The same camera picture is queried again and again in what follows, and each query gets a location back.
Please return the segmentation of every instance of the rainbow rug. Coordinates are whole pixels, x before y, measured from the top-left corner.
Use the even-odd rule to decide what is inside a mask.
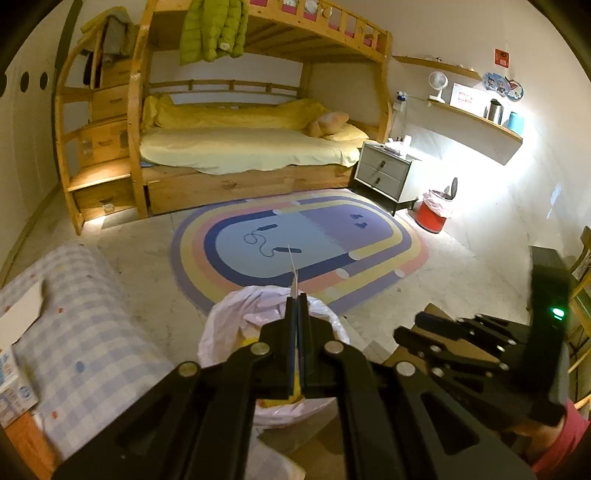
[[[342,314],[421,267],[416,231],[348,190],[317,190],[196,209],[171,247],[185,295],[208,313],[249,285],[289,287],[291,248],[301,291]]]

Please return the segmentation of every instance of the red sign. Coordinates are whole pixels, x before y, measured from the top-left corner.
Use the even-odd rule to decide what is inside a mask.
[[[509,68],[509,53],[506,51],[495,49],[495,64],[501,67]]]

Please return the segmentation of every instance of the wall shelf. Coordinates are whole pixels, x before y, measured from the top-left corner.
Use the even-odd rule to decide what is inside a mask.
[[[417,59],[414,57],[403,57],[398,55],[393,55],[392,58],[398,60],[401,63],[419,65],[421,67],[429,67],[436,70],[444,70],[445,72],[457,73],[459,75],[464,75],[464,77],[468,77],[474,80],[482,80],[482,76],[480,76],[480,74],[478,72],[475,72],[474,70],[465,69],[463,67],[451,65],[449,63],[443,63],[442,61]]]
[[[459,115],[463,115],[465,117],[468,117],[468,118],[471,118],[473,120],[476,120],[476,121],[480,122],[483,125],[487,125],[489,127],[496,128],[499,131],[501,131],[503,134],[505,134],[507,137],[511,137],[513,140],[518,141],[520,144],[523,143],[523,138],[521,136],[517,135],[514,131],[511,131],[508,128],[505,128],[505,127],[503,127],[501,125],[498,125],[498,124],[496,124],[494,122],[491,122],[490,120],[488,120],[486,118],[483,118],[483,117],[478,116],[478,115],[474,115],[473,113],[466,112],[465,110],[462,110],[461,108],[456,108],[456,107],[451,106],[451,105],[448,105],[446,103],[435,102],[435,101],[432,101],[432,100],[429,100],[428,102],[429,102],[429,105],[431,105],[431,106],[435,106],[435,107],[441,108],[443,110],[448,110],[450,112],[454,112],[454,113],[457,113]]]

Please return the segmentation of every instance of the white fan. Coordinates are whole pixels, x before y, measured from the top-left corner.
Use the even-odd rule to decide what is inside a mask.
[[[449,80],[442,72],[433,72],[429,75],[429,85],[431,85],[431,88],[439,92],[437,95],[429,95],[429,100],[445,103],[445,100],[441,98],[441,94],[448,84]]]

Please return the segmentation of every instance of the yellow blanket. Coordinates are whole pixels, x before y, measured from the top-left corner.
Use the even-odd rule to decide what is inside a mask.
[[[302,130],[329,110],[318,100],[302,99],[271,107],[234,110],[188,103],[175,105],[169,95],[152,95],[144,103],[143,127],[163,128],[290,128]]]

